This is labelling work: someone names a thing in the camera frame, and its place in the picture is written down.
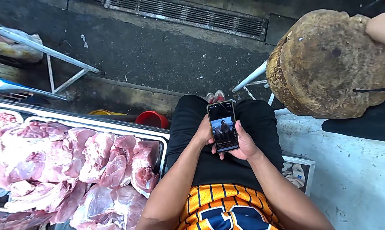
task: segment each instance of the yellow bucket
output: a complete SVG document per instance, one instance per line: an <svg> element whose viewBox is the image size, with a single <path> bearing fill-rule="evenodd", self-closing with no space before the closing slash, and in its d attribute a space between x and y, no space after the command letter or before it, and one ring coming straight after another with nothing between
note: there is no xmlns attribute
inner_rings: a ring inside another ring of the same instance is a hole
<svg viewBox="0 0 385 230"><path fill-rule="evenodd" d="M89 115L127 115L125 113L119 113L119 112L110 112L105 109L97 109L92 112L88 113Z"/></svg>

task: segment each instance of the orange striped jersey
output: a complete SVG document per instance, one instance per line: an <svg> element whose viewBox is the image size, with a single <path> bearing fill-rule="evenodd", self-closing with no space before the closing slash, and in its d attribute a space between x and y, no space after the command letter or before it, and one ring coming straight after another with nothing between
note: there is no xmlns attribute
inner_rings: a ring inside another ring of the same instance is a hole
<svg viewBox="0 0 385 230"><path fill-rule="evenodd" d="M179 230L283 229L263 193L232 184L193 187L179 222Z"/></svg>

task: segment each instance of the black cloth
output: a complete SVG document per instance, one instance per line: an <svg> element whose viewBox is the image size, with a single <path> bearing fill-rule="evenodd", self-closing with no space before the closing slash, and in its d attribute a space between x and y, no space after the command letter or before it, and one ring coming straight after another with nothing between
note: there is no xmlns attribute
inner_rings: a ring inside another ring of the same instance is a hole
<svg viewBox="0 0 385 230"><path fill-rule="evenodd" d="M385 141L385 101L368 107L363 116L350 119L329 119L322 130L358 138Z"/></svg>
<svg viewBox="0 0 385 230"><path fill-rule="evenodd" d="M198 96L185 95L175 107L170 128L165 161L168 168L176 162L181 152L187 147L205 114L208 103ZM236 119L252 137L275 167L282 172L283 158L276 131L275 112L264 101L245 100L234 106ZM218 154L211 153L212 145L205 146L200 154L192 186L214 183L232 183L262 191L251 166L246 160L240 160L231 154L225 154L221 160Z"/></svg>

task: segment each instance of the tree stump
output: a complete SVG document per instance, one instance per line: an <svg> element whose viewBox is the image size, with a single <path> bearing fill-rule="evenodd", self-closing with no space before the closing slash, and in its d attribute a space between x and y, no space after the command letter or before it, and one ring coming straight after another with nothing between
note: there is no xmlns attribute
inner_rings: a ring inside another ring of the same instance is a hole
<svg viewBox="0 0 385 230"><path fill-rule="evenodd" d="M282 37L268 59L275 96L296 115L358 118L385 100L385 45L365 33L369 18L315 10Z"/></svg>

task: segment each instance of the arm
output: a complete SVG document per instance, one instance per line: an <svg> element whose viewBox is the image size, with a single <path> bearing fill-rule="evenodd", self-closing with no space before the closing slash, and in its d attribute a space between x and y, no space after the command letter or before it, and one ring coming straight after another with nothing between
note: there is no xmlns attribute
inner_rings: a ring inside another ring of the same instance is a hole
<svg viewBox="0 0 385 230"><path fill-rule="evenodd" d="M366 26L366 33L373 40L385 44L385 13L382 13L369 20Z"/></svg>
<svg viewBox="0 0 385 230"><path fill-rule="evenodd" d="M258 179L273 212L287 230L334 230L331 223L312 201L292 185L255 145L241 122L236 122L240 149L231 151L235 157L247 160Z"/></svg>
<svg viewBox="0 0 385 230"><path fill-rule="evenodd" d="M136 230L174 229L191 189L202 148L213 143L208 116L190 143L150 194Z"/></svg>

